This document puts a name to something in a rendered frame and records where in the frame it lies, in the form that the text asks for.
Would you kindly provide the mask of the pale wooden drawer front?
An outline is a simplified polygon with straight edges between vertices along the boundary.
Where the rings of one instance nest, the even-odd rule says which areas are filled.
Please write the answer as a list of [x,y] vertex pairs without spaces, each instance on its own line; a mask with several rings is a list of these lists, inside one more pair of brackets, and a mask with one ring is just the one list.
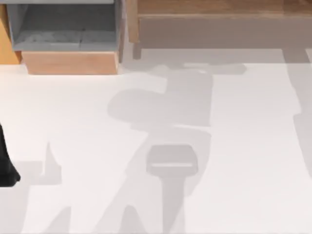
[[116,75],[119,52],[23,51],[31,75]]

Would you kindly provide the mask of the pulled-out drawer, grey pierced inside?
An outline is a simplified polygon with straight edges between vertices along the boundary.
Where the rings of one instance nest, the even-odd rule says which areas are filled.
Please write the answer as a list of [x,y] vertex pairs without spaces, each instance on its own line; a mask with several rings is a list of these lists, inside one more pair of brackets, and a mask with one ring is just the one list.
[[122,0],[0,0],[15,51],[116,51]]

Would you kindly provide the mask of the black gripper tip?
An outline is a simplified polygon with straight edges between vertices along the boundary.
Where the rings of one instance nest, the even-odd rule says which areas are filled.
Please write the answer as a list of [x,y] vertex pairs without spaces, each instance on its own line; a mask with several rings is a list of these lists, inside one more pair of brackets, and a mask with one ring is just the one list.
[[20,182],[20,179],[21,176],[9,157],[3,128],[0,124],[0,188],[13,187]]

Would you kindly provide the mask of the wooden cupboard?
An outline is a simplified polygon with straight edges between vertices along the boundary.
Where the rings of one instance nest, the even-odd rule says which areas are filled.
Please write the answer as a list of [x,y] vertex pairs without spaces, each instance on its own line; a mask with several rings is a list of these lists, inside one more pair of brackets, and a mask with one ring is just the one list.
[[21,61],[21,52],[12,49],[6,5],[0,4],[0,65],[18,65]]

